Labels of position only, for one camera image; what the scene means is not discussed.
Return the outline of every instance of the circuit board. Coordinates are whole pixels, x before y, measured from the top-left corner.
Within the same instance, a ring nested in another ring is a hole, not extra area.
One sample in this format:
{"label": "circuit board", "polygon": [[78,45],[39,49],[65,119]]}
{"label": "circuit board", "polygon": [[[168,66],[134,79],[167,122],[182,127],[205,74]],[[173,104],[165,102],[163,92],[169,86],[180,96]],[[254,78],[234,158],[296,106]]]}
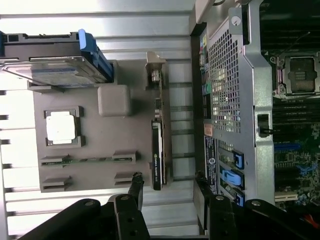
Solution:
{"label": "circuit board", "polygon": [[308,114],[298,117],[307,111],[302,111],[301,103],[293,104],[282,106],[282,120],[274,117],[273,125],[275,191],[297,194],[296,200],[276,202],[281,209],[320,199],[320,123]]}

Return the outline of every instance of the connector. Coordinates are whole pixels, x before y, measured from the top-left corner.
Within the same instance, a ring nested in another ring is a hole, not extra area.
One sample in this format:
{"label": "connector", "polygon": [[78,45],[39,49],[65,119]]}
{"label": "connector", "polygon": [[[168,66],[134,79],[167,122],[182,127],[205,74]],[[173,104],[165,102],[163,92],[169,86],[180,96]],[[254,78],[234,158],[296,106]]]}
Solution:
{"label": "connector", "polygon": [[298,194],[293,191],[280,191],[274,194],[274,201],[276,203],[296,200],[298,200]]}

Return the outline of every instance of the blue sata port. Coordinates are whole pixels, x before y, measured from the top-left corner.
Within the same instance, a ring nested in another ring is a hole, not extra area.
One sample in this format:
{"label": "blue sata port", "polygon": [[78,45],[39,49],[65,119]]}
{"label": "blue sata port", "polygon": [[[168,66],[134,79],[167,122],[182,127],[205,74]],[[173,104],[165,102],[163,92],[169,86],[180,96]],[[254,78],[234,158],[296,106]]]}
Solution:
{"label": "blue sata port", "polygon": [[276,143],[274,144],[274,151],[294,151],[299,150],[301,148],[301,144],[299,143]]}

